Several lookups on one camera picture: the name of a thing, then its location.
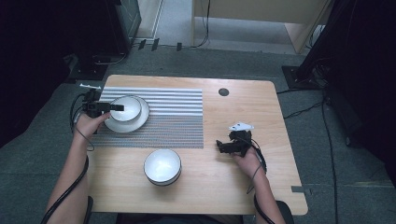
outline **forearm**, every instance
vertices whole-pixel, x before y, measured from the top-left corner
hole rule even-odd
[[[87,158],[87,143],[74,138],[64,168],[49,198],[47,210],[76,181],[84,169]],[[55,210],[48,223],[82,223],[88,203],[88,179],[85,175],[75,189]]]
[[[277,207],[276,200],[271,191],[270,183],[263,169],[260,169],[254,176],[253,184],[256,191],[257,202],[264,214],[274,221],[275,224],[285,223],[285,220]],[[256,218],[257,223],[267,223],[257,211]]]

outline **metal stand base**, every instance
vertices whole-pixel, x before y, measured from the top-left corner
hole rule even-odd
[[[285,76],[289,89],[319,90],[320,87],[312,83],[310,79],[303,81],[297,80],[296,73],[298,68],[297,66],[282,66],[283,75]]]
[[[103,80],[108,65],[95,64],[91,69],[81,70],[80,64],[76,63],[69,77],[67,83],[76,83],[76,80]]]

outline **wooden desk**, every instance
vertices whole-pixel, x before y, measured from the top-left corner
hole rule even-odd
[[[294,215],[307,212],[305,196],[292,192],[301,181],[288,133],[270,81],[184,77],[110,76],[106,87],[202,89],[204,148],[177,148],[182,172],[174,184],[157,187],[145,177],[145,158],[156,148],[98,147],[89,153],[90,195],[94,212],[168,214],[254,214],[249,179],[216,140],[228,142],[228,127],[238,121],[254,125],[253,139],[267,162],[277,200]],[[230,94],[220,96],[220,88]]]
[[[194,44],[194,17],[206,17],[208,1],[193,1],[192,44]],[[332,0],[211,0],[209,17],[284,22],[295,51],[301,53],[306,40],[317,26],[325,24],[331,9]]]

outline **striped placemat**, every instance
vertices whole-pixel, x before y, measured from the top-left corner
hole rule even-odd
[[[200,89],[105,87],[100,101],[135,95],[149,106],[146,123],[131,133],[115,133],[106,125],[92,142],[98,147],[203,148],[203,106]]]

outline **person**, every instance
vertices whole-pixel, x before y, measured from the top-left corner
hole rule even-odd
[[[81,171],[84,169],[85,162],[87,160],[87,148],[89,141],[98,129],[98,127],[110,117],[109,113],[105,113],[102,116],[92,119],[86,114],[79,116],[78,122],[73,134],[73,141],[69,149],[64,168],[55,184],[54,189],[49,197],[46,211],[48,211],[52,205],[61,197],[61,195],[75,182],[80,176]],[[285,220],[280,213],[280,210],[276,204],[276,200],[271,191],[270,183],[266,177],[266,173],[263,169],[258,167],[261,165],[256,152],[253,148],[247,151],[245,157],[240,157],[236,154],[232,155],[235,162],[241,168],[241,170],[252,179],[253,186],[255,188],[257,202],[260,209],[276,224],[285,223]],[[88,178],[84,175],[76,187],[70,192],[70,194],[64,199],[62,203],[50,216],[47,223],[84,223],[87,216],[88,206]],[[156,221],[149,220],[147,223],[183,223],[183,217],[167,217],[160,219],[155,216]],[[184,223],[193,223],[191,218],[202,219],[196,223],[220,223],[214,218],[202,218],[200,216],[189,216]],[[257,223],[267,223],[261,215],[256,213]]]

